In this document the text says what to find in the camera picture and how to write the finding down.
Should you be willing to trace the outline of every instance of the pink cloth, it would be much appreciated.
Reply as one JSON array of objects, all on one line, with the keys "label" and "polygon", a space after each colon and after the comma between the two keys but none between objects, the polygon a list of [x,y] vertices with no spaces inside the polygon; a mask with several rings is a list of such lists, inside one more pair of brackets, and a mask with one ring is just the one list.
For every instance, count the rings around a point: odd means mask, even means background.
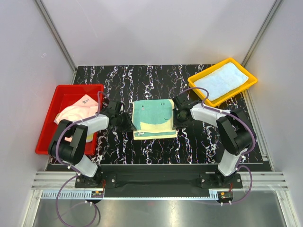
[{"label": "pink cloth", "polygon": [[62,110],[61,113],[59,113],[59,115],[56,117],[54,122],[56,124],[59,124],[59,122],[63,119],[72,122],[78,121],[95,115],[97,111],[98,103],[90,96],[85,95],[73,105],[68,106],[64,110]]}]

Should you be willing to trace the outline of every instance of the towel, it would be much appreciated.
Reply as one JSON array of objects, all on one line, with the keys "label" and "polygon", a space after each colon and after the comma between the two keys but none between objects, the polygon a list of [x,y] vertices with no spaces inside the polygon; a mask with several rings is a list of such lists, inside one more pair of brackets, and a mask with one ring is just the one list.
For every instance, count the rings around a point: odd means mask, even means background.
[{"label": "towel", "polygon": [[[84,95],[81,99],[75,102],[73,105],[66,107],[56,116],[54,122],[59,124],[63,119],[71,122],[82,120],[87,117],[93,116],[98,111],[98,103],[88,95]],[[93,140],[93,135],[87,136],[86,142]],[[65,137],[66,141],[71,141],[71,138]]]},{"label": "towel", "polygon": [[206,77],[197,80],[194,84],[196,87],[202,87],[208,90],[208,99],[214,101],[241,86],[247,80],[248,76],[238,70],[233,63],[229,62]]},{"label": "towel", "polygon": [[173,108],[171,99],[133,102],[133,124],[137,129],[134,140],[177,137],[177,131],[172,129]]}]

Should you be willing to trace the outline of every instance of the yellow tray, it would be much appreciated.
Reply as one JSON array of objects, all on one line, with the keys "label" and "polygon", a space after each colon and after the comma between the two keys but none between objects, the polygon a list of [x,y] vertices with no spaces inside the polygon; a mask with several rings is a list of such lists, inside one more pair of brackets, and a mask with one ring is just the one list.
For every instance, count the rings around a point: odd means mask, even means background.
[{"label": "yellow tray", "polygon": [[[243,72],[246,76],[248,76],[248,80],[242,84],[240,87],[237,87],[234,90],[231,90],[230,92],[226,93],[225,95],[215,99],[214,101],[210,101],[209,99],[207,99],[205,101],[205,104],[210,105],[210,106],[218,106],[221,103],[225,102],[226,100],[230,99],[231,97],[234,97],[236,94],[248,89],[251,85],[255,84],[258,79],[255,78],[250,72],[248,72],[243,66],[241,66],[239,63],[237,63],[237,61],[234,58],[228,58],[225,59],[224,61],[215,64],[193,76],[191,76],[190,78],[188,78],[188,83],[190,87],[196,87],[195,86],[195,82],[198,79],[201,79],[203,77],[206,77],[208,74],[212,73],[213,71],[221,68],[223,65],[227,64],[227,63],[233,63],[241,72]],[[199,89],[194,89],[194,92],[203,100],[205,98],[205,95],[199,90]]]}]

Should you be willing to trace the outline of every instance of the light blue towel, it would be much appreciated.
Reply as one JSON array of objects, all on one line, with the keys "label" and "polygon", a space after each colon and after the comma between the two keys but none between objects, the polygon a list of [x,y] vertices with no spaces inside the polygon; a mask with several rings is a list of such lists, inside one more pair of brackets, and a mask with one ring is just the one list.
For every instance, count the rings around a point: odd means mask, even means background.
[{"label": "light blue towel", "polygon": [[247,80],[248,76],[238,70],[233,63],[229,62],[206,77],[197,80],[194,84],[196,87],[208,90],[208,99],[214,101],[231,90],[240,87]]}]

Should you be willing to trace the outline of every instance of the green cloth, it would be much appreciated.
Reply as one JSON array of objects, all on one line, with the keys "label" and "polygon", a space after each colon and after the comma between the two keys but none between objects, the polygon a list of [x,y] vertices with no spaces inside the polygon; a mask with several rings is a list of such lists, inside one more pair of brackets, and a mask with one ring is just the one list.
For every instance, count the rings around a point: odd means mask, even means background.
[{"label": "green cloth", "polygon": [[134,140],[177,137],[173,130],[173,108],[171,99],[141,100],[133,102]]}]

